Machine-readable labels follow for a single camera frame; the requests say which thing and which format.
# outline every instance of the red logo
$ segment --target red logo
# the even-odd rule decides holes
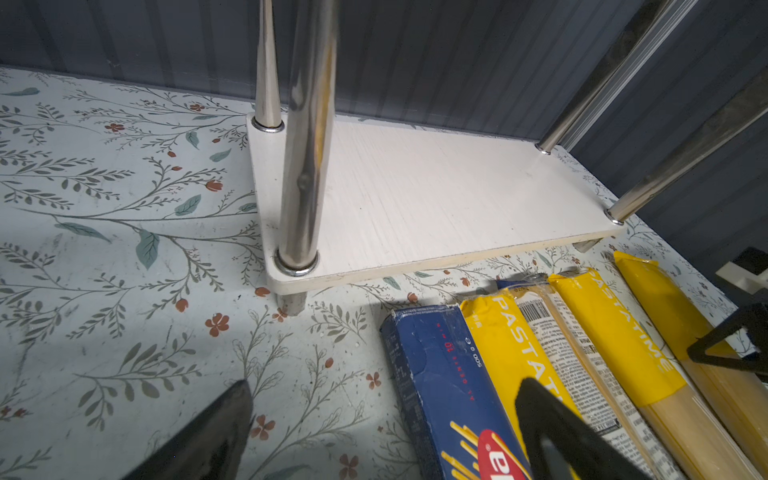
[[[478,439],[478,466],[482,480],[531,480],[504,441],[491,430]]]

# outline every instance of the spaghetti package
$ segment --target spaghetti package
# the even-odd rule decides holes
[[[458,306],[392,312],[381,334],[424,478],[531,480]]]
[[[684,478],[547,277],[496,284],[515,297],[584,422],[647,474]]]
[[[761,478],[596,270],[552,275],[549,281],[690,478]]]
[[[537,379],[552,395],[579,415],[565,385],[515,305],[515,297],[511,293],[500,290],[492,295],[465,300],[462,302],[462,314],[521,444],[523,439],[515,400],[523,379]]]
[[[640,301],[672,353],[710,403],[747,457],[768,478],[768,390],[749,372],[703,365],[688,357],[687,348],[712,326],[659,267],[658,262],[615,252],[621,275]],[[710,354],[738,358],[725,342]]]

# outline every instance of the dark gray wall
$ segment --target dark gray wall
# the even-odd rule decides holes
[[[617,195],[768,65],[768,2],[700,2],[571,153]],[[640,216],[737,303],[768,301],[715,276],[768,251],[768,117],[709,156]]]
[[[338,111],[536,138],[641,0],[342,0]],[[286,102],[297,2],[275,0]],[[253,96],[258,0],[3,0],[0,61]]]

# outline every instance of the white plastic piece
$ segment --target white plastic piece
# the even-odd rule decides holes
[[[715,274],[752,295],[762,288],[768,289],[768,270],[764,270],[760,275],[755,275],[734,262],[728,262]]]
[[[258,131],[250,115],[246,125],[267,284],[279,295],[608,237],[621,229],[603,214],[590,184],[533,142],[336,116],[319,264],[306,276],[287,276],[274,263],[285,131]]]

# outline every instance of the metal ring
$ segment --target metal ring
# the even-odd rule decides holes
[[[536,150],[542,152],[544,155],[551,155],[551,152],[548,152],[545,149],[541,148],[541,145],[539,144],[534,144],[534,147],[536,147]]]
[[[283,131],[283,129],[286,127],[285,122],[282,120],[280,121],[280,125],[277,125],[276,127],[264,127],[262,124],[256,121],[256,117],[250,118],[250,124],[261,131],[267,132],[268,134],[276,134],[279,131]]]
[[[621,220],[616,220],[614,218],[614,216],[611,215],[611,209],[610,208],[606,208],[605,210],[603,210],[603,213],[605,214],[606,217],[608,217],[608,219],[611,222],[614,223],[614,225],[618,225],[619,227],[623,227],[624,226],[624,222],[622,222]]]
[[[301,270],[295,270],[283,263],[280,259],[280,251],[275,249],[275,265],[277,265],[277,269],[281,273],[285,273],[287,276],[305,276],[312,272],[312,270],[317,267],[318,263],[320,263],[320,252],[315,254],[315,260],[312,260],[312,263],[310,263],[309,266],[302,268]]]

